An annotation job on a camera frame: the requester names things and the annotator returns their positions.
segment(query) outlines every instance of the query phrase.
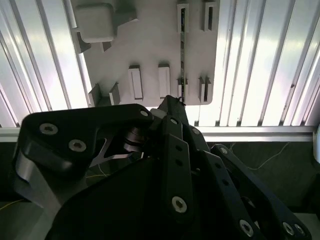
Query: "rectangular slot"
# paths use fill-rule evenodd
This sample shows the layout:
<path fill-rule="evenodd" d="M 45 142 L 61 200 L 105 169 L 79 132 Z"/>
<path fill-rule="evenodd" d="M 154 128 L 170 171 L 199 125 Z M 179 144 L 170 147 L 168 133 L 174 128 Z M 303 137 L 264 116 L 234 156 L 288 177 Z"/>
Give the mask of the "rectangular slot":
<path fill-rule="evenodd" d="M 208 102 L 208 96 L 209 96 L 209 89 L 212 87 L 212 84 L 209 80 L 208 77 L 204 78 L 200 77 L 199 78 L 199 100 L 200 103 L 207 103 Z"/>
<path fill-rule="evenodd" d="M 209 1 L 203 3 L 203 31 L 212 31 L 214 25 L 214 8 L 216 7 L 216 2 Z"/>
<path fill-rule="evenodd" d="M 131 95 L 135 100 L 143 100 L 142 82 L 139 66 L 131 66 L 128 70 Z"/>
<path fill-rule="evenodd" d="M 212 21 L 213 21 L 214 7 L 209 7 L 209 17 L 208 17 L 208 29 L 212 30 Z"/>
<path fill-rule="evenodd" d="M 182 96 L 182 85 L 183 85 L 183 78 L 179 78 L 178 80 L 178 97 Z M 189 92 L 189 85 L 188 79 L 185 80 L 185 93 L 184 96 L 186 97 Z"/>
<path fill-rule="evenodd" d="M 203 101 L 208 102 L 208 82 L 206 81 L 204 84 L 204 96 Z"/>
<path fill-rule="evenodd" d="M 177 32 L 188 33 L 189 32 L 189 4 L 181 3 L 177 4 Z"/>
<path fill-rule="evenodd" d="M 159 94 L 163 99 L 170 95 L 170 68 L 169 66 L 158 67 Z"/>
<path fill-rule="evenodd" d="M 186 9 L 181 9 L 181 32 L 185 32 Z"/>

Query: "corrugated metal panel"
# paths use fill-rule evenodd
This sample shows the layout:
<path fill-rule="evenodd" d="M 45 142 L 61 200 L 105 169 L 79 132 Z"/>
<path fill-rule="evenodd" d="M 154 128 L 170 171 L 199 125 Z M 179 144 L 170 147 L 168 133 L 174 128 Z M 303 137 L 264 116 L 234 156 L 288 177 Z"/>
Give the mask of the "corrugated metal panel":
<path fill-rule="evenodd" d="M 320 124 L 319 15 L 319 0 L 220 1 L 213 101 L 199 126 Z"/>
<path fill-rule="evenodd" d="M 0 1 L 0 125 L 88 107 L 63 1 Z"/>
<path fill-rule="evenodd" d="M 221 0 L 213 101 L 187 106 L 189 123 L 243 131 L 318 125 L 319 16 L 320 0 Z M 0 1 L 2 127 L 29 113 L 88 106 L 86 63 L 70 34 L 76 27 L 68 0 Z"/>

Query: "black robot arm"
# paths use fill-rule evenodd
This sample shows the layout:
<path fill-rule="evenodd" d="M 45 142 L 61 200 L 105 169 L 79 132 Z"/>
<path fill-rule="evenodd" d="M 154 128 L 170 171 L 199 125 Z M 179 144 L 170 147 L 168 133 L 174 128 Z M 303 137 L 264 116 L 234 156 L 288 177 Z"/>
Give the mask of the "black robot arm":
<path fill-rule="evenodd" d="M 90 166 L 134 152 L 144 157 L 86 186 Z M 128 104 L 31 114 L 13 169 L 14 189 L 54 217 L 48 240 L 312 239 L 232 152 L 209 149 L 172 96 L 151 111 Z"/>

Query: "metal frame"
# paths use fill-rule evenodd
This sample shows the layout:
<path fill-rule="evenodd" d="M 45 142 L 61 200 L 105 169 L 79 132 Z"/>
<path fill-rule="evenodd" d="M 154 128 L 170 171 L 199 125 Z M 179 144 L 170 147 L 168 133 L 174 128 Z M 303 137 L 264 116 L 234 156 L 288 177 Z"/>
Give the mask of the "metal frame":
<path fill-rule="evenodd" d="M 311 126 L 205 127 L 197 129 L 206 142 L 312 142 Z M 0 128 L 0 142 L 16 142 L 20 128 Z"/>

